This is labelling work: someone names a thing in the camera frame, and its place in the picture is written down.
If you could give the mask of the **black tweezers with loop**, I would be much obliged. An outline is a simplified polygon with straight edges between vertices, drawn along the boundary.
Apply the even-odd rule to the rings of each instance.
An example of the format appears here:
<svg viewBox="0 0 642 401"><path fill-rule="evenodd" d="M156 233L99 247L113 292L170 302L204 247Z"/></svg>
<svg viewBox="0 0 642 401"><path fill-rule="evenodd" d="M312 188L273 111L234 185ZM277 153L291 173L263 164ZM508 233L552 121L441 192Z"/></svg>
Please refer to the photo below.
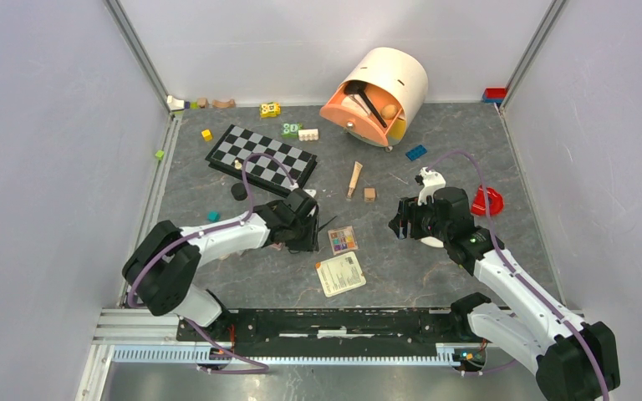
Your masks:
<svg viewBox="0 0 642 401"><path fill-rule="evenodd" d="M332 221L334 221L338 216L334 216L333 218L329 219L325 223L323 223L321 226L318 227L318 230L321 231L324 227L326 227L328 224L330 224Z"/></svg>

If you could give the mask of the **colourful eyeshadow palette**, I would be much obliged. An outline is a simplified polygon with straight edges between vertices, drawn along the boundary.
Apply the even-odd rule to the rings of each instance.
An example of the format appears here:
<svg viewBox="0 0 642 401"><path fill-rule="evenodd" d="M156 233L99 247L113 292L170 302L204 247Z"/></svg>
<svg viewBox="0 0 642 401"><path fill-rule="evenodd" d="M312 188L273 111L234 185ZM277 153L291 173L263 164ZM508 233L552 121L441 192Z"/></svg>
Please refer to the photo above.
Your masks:
<svg viewBox="0 0 642 401"><path fill-rule="evenodd" d="M334 255L347 251L355 251L359 248L356 235L354 234L354 228L352 226L329 230L328 235Z"/></svg>

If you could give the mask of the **wooden handled makeup tool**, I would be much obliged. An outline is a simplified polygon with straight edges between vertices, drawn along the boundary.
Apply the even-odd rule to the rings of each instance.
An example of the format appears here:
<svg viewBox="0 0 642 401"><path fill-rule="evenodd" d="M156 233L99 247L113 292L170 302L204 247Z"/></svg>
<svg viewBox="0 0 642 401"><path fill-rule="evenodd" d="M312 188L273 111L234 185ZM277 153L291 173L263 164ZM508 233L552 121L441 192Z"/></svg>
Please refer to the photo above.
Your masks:
<svg viewBox="0 0 642 401"><path fill-rule="evenodd" d="M358 161L354 162L353 172L352 172L352 175L351 175L351 178L350 178L350 181L349 181L348 190L347 190L347 193L346 193L346 198L347 199L351 199L352 198L353 193L354 193L355 189L357 188L357 184L358 184L358 181L359 181L359 176L360 176L360 173L362 171L362 168L363 168L363 165L360 162L358 162Z"/></svg>

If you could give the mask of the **small orange sponge ball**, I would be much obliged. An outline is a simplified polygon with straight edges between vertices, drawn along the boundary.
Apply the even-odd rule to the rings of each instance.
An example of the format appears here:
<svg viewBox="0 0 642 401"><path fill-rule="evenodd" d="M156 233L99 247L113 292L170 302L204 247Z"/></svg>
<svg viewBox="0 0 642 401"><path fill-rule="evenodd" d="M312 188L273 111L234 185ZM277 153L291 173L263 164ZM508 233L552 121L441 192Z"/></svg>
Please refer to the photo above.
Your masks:
<svg viewBox="0 0 642 401"><path fill-rule="evenodd" d="M387 104L381 111L380 115L383 119L392 120L398 114L399 109L395 104Z"/></svg>

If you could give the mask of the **orange top drawer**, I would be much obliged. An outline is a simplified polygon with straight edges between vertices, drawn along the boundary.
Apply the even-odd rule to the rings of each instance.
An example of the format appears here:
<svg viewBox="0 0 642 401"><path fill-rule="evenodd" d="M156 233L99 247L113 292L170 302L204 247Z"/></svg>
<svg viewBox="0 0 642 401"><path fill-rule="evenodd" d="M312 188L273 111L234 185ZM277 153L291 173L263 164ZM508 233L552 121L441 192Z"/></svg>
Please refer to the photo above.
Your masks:
<svg viewBox="0 0 642 401"><path fill-rule="evenodd" d="M409 125L405 116L405 110L400 105L400 102L386 90L373 84L367 84L366 93L379 112L387 104L395 104L399 109L394 119L385 119L387 127L383 128L373 114L364 117L353 113L341 105L341 101L347 95L344 92L347 83L348 82L345 82L339 86L333 97L320 110L320 116L340 126L356 138L368 144L382 148L392 148L399 144L404 138ZM348 122L354 123L353 131L346 129Z"/></svg>

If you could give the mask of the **cream round drawer cabinet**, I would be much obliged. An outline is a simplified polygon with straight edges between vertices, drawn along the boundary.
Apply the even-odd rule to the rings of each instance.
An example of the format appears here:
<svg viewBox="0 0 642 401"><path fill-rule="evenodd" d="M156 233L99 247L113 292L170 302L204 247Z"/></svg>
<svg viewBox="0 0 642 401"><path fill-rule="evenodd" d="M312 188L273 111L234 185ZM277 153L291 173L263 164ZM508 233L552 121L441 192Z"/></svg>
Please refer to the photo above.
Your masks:
<svg viewBox="0 0 642 401"><path fill-rule="evenodd" d="M425 102L429 87L428 75L417 59L388 47L370 50L341 84L350 80L364 81L392 94L405 110L409 125ZM390 152L394 147L383 149Z"/></svg>

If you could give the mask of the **black makeup brush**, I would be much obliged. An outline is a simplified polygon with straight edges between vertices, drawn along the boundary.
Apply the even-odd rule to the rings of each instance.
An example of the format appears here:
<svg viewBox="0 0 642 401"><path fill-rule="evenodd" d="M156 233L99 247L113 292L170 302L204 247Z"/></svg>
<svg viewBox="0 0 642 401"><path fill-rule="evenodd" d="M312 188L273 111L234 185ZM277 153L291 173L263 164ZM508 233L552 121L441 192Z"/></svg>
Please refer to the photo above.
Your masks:
<svg viewBox="0 0 642 401"><path fill-rule="evenodd" d="M369 108L369 111L373 114L373 116L380 122L380 125L383 128L387 127L387 124L380 114L380 112L376 109L372 101L370 100L369 96L366 93L366 88L367 88L367 83L364 81L360 80L350 80L344 89L344 92L346 94L357 94L366 104L366 106Z"/></svg>

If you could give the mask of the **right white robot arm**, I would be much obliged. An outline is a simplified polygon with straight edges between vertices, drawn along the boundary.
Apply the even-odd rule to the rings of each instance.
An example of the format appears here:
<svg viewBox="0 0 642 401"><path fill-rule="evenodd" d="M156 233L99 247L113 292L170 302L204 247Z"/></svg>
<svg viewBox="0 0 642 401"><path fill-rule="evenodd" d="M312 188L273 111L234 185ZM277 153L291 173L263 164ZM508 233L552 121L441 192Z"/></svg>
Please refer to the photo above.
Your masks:
<svg viewBox="0 0 642 401"><path fill-rule="evenodd" d="M541 288L495 234L476 224L462 189L404 197L389 228L400 239L438 240L450 259L495 292L503 311L480 292L451 304L451 334L485 338L531 372L547 400L606 400L621 384L616 338Z"/></svg>

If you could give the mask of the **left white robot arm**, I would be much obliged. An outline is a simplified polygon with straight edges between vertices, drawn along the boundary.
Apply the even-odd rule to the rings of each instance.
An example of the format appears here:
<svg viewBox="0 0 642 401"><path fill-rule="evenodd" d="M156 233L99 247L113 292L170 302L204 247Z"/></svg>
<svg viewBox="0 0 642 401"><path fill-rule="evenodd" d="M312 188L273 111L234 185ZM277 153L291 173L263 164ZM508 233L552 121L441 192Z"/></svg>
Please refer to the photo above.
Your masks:
<svg viewBox="0 0 642 401"><path fill-rule="evenodd" d="M318 202L305 190L254 206L249 212L205 226L160 221L122 268L133 307L154 316L175 313L196 323L209 340L223 338L229 318L213 294L193 282L199 268L222 256L283 244L290 251L318 248Z"/></svg>

